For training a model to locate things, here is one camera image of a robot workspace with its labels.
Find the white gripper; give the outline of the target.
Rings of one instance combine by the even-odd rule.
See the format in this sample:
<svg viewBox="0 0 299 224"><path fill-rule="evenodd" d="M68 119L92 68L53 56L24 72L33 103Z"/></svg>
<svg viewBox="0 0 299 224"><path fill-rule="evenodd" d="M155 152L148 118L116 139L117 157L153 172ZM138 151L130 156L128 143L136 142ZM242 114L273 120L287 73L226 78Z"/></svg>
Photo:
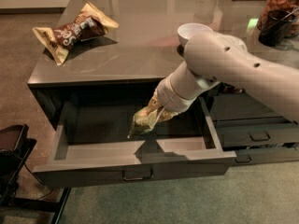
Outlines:
<svg viewBox="0 0 299 224"><path fill-rule="evenodd" d="M195 99L180 97L172 88L170 77L164 78L155 89L159 103L170 112L183 113L189 109Z"/></svg>

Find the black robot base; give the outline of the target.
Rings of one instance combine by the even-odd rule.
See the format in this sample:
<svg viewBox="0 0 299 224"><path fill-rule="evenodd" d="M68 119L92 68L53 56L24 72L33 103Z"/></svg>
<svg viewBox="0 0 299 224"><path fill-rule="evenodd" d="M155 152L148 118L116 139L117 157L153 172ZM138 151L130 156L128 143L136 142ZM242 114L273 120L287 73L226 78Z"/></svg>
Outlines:
<svg viewBox="0 0 299 224"><path fill-rule="evenodd" d="M0 207L2 212L24 209L53 213L51 224L60 224L71 188L64 189L58 202L43 201L43 197L35 200L16 197L18 177L23 167L41 183L26 166L26 161L36 145L35 139L27 137L28 130L26 124L12 125L0 130Z"/></svg>

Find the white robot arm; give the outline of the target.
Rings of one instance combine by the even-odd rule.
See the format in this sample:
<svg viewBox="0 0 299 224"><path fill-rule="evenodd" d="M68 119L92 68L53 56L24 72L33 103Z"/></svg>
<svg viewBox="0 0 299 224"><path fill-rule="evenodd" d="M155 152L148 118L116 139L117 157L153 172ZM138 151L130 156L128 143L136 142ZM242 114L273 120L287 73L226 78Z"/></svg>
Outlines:
<svg viewBox="0 0 299 224"><path fill-rule="evenodd" d="M182 113L223 82L245 90L293 123L299 122L299 70L255 57L237 39L204 31L184 47L184 62L156 88L166 110Z"/></svg>

